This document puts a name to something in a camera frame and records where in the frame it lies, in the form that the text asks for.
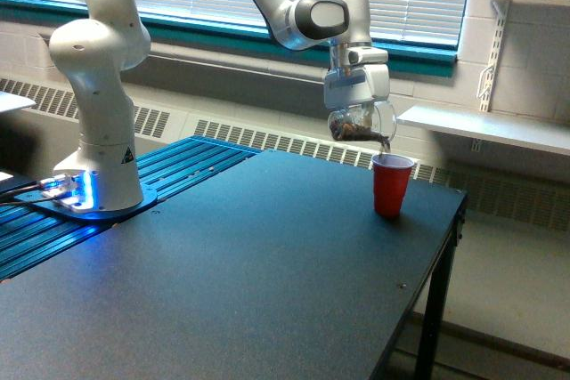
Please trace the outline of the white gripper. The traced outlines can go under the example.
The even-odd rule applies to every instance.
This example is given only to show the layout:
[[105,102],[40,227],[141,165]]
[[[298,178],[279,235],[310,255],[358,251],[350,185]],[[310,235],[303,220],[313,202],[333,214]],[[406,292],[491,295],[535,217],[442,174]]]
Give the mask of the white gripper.
[[324,78],[324,105],[327,109],[340,109],[362,104],[361,124],[372,127],[374,104],[386,101],[389,96],[389,70],[385,64],[366,64],[354,67],[346,76],[338,69]]

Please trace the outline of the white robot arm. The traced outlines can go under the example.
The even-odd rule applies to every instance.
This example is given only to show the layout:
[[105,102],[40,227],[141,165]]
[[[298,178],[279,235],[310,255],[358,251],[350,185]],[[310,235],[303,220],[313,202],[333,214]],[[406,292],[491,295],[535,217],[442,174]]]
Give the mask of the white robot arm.
[[[389,95],[388,54],[371,41],[369,0],[253,0],[275,41],[292,51],[330,48],[328,109],[370,110]],[[114,214],[143,202],[134,158],[134,104],[120,74],[145,60],[151,37],[135,0],[86,0],[89,15],[57,28],[49,52],[78,109],[75,152],[43,193],[81,214]]]

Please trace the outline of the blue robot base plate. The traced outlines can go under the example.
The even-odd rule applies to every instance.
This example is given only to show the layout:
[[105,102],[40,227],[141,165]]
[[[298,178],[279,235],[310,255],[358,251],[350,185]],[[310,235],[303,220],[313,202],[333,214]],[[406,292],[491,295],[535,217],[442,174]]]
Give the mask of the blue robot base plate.
[[140,204],[130,208],[117,211],[93,211],[79,213],[68,209],[67,207],[56,204],[53,201],[44,201],[32,203],[42,197],[39,190],[33,190],[27,193],[17,195],[16,201],[28,202],[28,206],[33,206],[45,214],[57,214],[64,218],[70,218],[81,222],[122,222],[134,215],[137,215],[157,204],[158,193],[152,187],[142,186],[143,200]]

